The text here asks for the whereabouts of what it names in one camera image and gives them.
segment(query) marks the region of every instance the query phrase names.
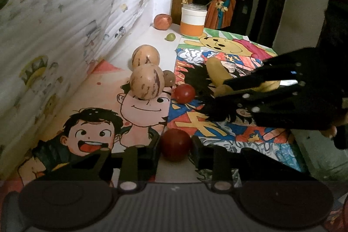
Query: red tomato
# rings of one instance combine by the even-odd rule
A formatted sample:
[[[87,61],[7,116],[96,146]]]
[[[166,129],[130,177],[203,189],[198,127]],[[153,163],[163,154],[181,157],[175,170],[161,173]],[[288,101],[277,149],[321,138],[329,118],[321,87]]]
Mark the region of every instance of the red tomato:
[[[182,161],[191,149],[189,134],[180,129],[169,129],[161,136],[161,152],[169,161]]]
[[[191,102],[195,96],[196,91],[189,84],[181,84],[174,90],[174,99],[181,104]]]

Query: green grape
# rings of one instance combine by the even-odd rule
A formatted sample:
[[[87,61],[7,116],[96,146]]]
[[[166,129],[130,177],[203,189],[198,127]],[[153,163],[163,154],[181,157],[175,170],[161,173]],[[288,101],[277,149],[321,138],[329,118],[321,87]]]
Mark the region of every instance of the green grape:
[[[170,42],[174,41],[175,39],[176,39],[176,37],[173,33],[169,33],[165,38],[165,40],[170,41]]]

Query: cartoon boy drawing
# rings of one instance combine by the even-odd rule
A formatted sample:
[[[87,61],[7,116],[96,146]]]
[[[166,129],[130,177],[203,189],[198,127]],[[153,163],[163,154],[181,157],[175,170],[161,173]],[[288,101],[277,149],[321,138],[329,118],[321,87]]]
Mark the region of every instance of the cartoon boy drawing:
[[[166,87],[157,98],[142,100],[133,94],[129,83],[121,88],[123,93],[117,95],[117,101],[121,104],[120,112],[132,125],[122,128],[120,144],[124,147],[147,146],[151,138],[157,134],[152,127],[167,124],[172,89]]]
[[[103,147],[112,149],[123,126],[122,118],[109,109],[85,108],[69,117],[63,132],[47,142],[39,141],[32,157],[18,173],[23,184]]]

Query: striped melon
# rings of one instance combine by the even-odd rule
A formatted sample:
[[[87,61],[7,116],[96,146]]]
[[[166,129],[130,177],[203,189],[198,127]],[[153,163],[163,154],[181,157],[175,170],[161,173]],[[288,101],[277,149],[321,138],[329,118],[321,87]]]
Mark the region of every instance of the striped melon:
[[[159,96],[164,88],[163,71],[151,63],[138,66],[129,81],[135,96],[144,100]]]
[[[132,55],[132,66],[133,69],[137,68],[140,65],[146,63],[152,63],[159,65],[159,52],[151,45],[141,45],[138,47]]]

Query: glass jar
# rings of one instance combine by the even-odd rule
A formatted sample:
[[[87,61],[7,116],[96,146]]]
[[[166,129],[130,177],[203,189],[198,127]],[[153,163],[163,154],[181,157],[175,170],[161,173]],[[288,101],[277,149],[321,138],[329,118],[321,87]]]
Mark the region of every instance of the glass jar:
[[[184,4],[181,12],[180,33],[183,36],[200,37],[203,34],[207,7],[199,4]]]

